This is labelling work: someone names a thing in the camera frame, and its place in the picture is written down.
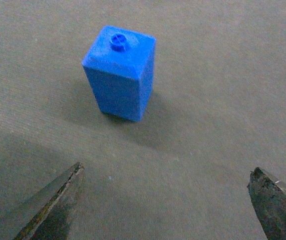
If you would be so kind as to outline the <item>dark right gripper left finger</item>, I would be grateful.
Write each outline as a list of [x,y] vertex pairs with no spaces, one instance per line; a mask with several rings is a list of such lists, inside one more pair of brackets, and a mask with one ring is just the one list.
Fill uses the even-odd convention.
[[84,166],[77,162],[0,219],[0,240],[65,240],[76,215]]

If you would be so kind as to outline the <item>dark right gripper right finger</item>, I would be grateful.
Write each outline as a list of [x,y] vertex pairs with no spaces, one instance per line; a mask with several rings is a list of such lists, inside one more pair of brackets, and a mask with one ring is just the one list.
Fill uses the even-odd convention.
[[286,183],[256,167],[250,174],[248,191],[267,239],[286,240]]

